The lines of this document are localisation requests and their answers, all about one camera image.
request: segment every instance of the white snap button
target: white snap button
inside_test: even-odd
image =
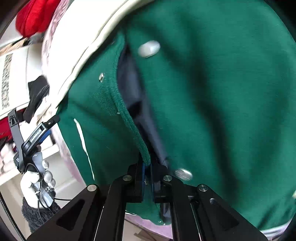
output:
[[[176,177],[184,180],[184,181],[190,181],[193,177],[192,173],[186,169],[179,168],[175,170]]]
[[[103,79],[104,79],[104,73],[100,73],[99,75],[99,81],[102,83],[103,82]]]
[[[147,58],[152,55],[155,55],[160,49],[160,44],[157,41],[151,40],[145,44],[142,44],[138,49],[138,54],[143,57]]]

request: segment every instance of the gray fuzzy sleeve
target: gray fuzzy sleeve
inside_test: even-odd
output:
[[[61,208],[56,202],[53,202],[51,206],[52,212],[55,214],[57,213]],[[36,231],[40,226],[43,225],[42,220],[40,219],[38,209],[32,208],[28,205],[25,198],[22,200],[22,214],[29,223],[29,228],[31,233]],[[40,215],[42,219],[46,222],[49,220],[53,214],[48,209],[40,208]]]

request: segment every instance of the white wall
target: white wall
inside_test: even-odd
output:
[[[57,198],[72,199],[85,188],[85,184],[77,182],[76,179],[70,174],[59,152],[46,158],[46,160],[49,162],[49,170],[52,172],[53,178],[56,180],[57,183],[55,188]],[[5,199],[6,205],[8,206],[13,219],[15,220],[24,237],[27,238],[30,235],[30,230],[28,223],[24,219],[21,212],[23,198],[20,189],[21,178],[21,174],[17,175],[13,179],[1,185],[0,191]],[[65,201],[57,201],[57,203],[60,207],[63,207],[67,204],[67,202]],[[19,240],[18,235],[14,231],[14,228],[10,224],[10,221],[8,220],[2,207],[0,207],[0,216],[4,220],[6,226]]]
[[[15,19],[16,17],[11,21],[2,38],[0,39],[0,49],[5,45],[22,38],[20,33],[15,28]]]

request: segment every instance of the metal screw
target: metal screw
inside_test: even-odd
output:
[[[87,187],[87,190],[89,190],[90,192],[95,191],[95,190],[96,190],[96,185],[94,185],[94,184],[89,185],[89,186]]]
[[[100,73],[99,75],[99,81],[102,83],[104,79],[104,73]]]
[[[172,176],[170,176],[170,175],[165,175],[165,176],[163,177],[163,179],[164,179],[165,181],[167,181],[167,182],[170,182],[173,178],[172,178]]]
[[[123,176],[122,179],[125,180],[125,181],[130,181],[131,180],[131,175],[125,175],[125,176]]]
[[[198,189],[201,190],[202,192],[205,192],[205,191],[207,190],[207,185],[205,185],[205,184],[200,184],[200,185],[198,186]]]

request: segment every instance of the pink fabric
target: pink fabric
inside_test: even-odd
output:
[[[44,35],[43,38],[43,44],[42,44],[42,74],[46,77],[47,76],[47,66],[48,66],[48,57],[49,57],[49,51],[50,46],[52,44],[52,39],[54,37],[54,32],[59,24],[59,21],[61,20],[62,16],[66,12],[69,6],[69,0],[61,0],[59,5],[57,6],[53,16],[52,20],[49,24],[49,27]]]
[[[61,131],[59,129],[58,125],[54,125],[51,128],[52,131],[52,135],[54,137],[54,140],[56,141],[57,146],[59,147],[59,152],[60,155],[66,165],[66,167],[68,168],[69,172],[71,173],[71,175],[80,183],[85,184],[72,156],[71,153],[69,151],[69,148],[67,147],[63,136],[61,134]]]

